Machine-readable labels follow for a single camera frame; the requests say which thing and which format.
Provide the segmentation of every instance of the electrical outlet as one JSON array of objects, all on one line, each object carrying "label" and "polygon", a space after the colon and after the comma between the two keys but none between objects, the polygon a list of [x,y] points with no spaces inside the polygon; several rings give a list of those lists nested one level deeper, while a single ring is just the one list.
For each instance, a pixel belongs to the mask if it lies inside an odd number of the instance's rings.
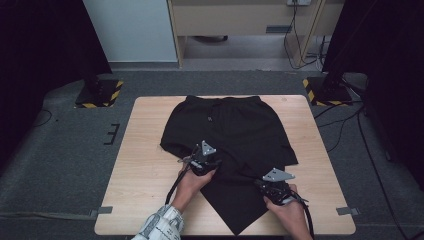
[{"label": "electrical outlet", "polygon": [[297,6],[309,6],[311,5],[311,0],[287,0],[287,5],[294,6],[296,3]]}]

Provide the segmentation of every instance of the gray carpet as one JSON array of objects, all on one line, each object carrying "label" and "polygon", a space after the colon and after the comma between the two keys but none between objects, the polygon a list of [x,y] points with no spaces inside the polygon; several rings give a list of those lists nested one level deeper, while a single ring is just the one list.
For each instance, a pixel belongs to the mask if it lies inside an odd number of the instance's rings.
[{"label": "gray carpet", "polygon": [[[115,105],[94,109],[74,108],[82,81],[56,89],[46,96],[45,111],[40,112],[36,127],[0,179],[0,212],[88,215],[100,207],[132,106],[139,96],[306,95],[302,80],[319,75],[277,71],[116,72],[114,77],[124,84]],[[317,124],[344,119],[360,106],[336,107],[319,117]],[[311,106],[314,115],[325,109]],[[369,119],[363,114],[360,119],[394,214],[407,236],[412,237],[424,230],[424,193],[401,163],[386,160]],[[108,132],[115,129],[111,124],[120,124],[120,128],[114,144],[105,145],[111,140]],[[320,128],[327,149],[337,143],[341,125]],[[329,156],[348,205],[358,208],[361,214],[354,216],[357,231],[353,235],[316,239],[403,239],[377,181],[356,117],[346,121],[340,143]],[[95,220],[0,218],[0,239],[128,238],[97,236],[94,225]]]}]

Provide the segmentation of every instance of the white sleeve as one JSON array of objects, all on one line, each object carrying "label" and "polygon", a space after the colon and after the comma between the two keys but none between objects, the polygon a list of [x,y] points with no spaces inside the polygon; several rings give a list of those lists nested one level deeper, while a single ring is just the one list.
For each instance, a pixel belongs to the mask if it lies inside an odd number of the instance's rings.
[{"label": "white sleeve", "polygon": [[173,206],[165,205],[147,218],[132,240],[180,240],[183,228],[181,213]]}]

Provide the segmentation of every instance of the wall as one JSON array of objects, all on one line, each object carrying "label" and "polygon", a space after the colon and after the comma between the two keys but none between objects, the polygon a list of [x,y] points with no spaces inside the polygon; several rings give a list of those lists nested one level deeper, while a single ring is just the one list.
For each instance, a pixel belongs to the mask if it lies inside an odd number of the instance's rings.
[{"label": "wall", "polygon": [[177,62],[166,0],[83,0],[109,62]]}]

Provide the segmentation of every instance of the human hand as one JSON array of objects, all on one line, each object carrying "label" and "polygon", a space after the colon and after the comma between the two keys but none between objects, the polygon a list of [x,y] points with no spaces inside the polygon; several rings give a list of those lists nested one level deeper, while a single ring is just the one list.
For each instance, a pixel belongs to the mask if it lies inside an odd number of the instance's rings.
[{"label": "human hand", "polygon": [[[181,174],[186,165],[187,163],[184,163],[178,175]],[[183,213],[191,199],[212,180],[215,172],[216,170],[212,170],[204,176],[197,176],[193,171],[188,170],[177,186],[177,192],[171,205],[178,209],[180,213]]]},{"label": "human hand", "polygon": [[[297,192],[296,185],[289,184],[289,187],[292,191]],[[281,225],[295,240],[312,239],[306,224],[303,206],[298,201],[293,200],[283,206],[275,205],[267,197],[264,197],[264,201],[266,207],[277,216]]]}]

